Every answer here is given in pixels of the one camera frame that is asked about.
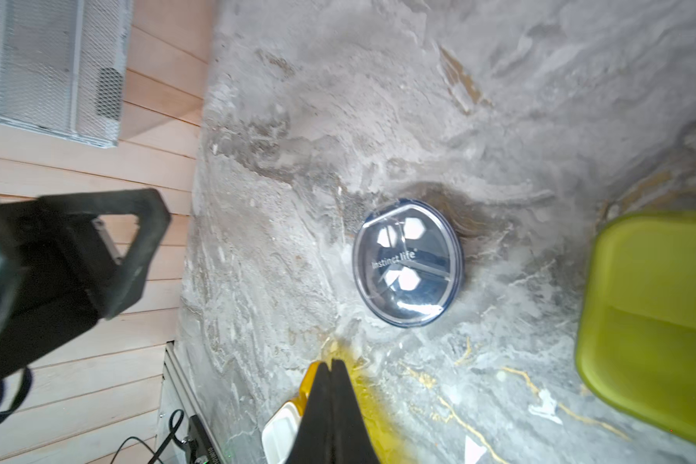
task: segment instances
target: lime green container lid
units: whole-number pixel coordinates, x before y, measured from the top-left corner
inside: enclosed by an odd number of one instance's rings
[[[696,212],[628,215],[603,229],[575,358],[604,401],[696,443]]]

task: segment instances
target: wood plank wall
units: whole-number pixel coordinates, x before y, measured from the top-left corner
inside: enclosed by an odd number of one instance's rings
[[[0,425],[1,463],[107,464],[131,435],[154,446],[165,343],[175,337],[180,304],[214,2],[135,0],[117,148],[0,125],[0,201],[152,186],[173,213],[142,299],[32,364],[26,402]],[[105,222],[123,253],[134,217]],[[18,383],[9,377],[7,398]],[[129,442],[115,464],[149,457]]]

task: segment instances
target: clear plastic lid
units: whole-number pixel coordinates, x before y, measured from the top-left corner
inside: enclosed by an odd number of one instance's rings
[[[401,199],[363,223],[353,275],[377,316],[402,328],[425,325],[446,311],[464,280],[462,246],[440,212]]]

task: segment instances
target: black handle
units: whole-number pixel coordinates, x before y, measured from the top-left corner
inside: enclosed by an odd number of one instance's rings
[[[139,301],[150,262],[170,223],[170,213],[155,189],[51,195],[38,199],[56,225],[57,245],[87,286],[99,317],[111,319]],[[100,215],[135,215],[139,230],[117,264],[96,230]]]

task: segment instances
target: white metal mesh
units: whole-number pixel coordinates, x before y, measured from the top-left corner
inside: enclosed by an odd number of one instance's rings
[[[0,123],[119,137],[130,0],[0,0]]]

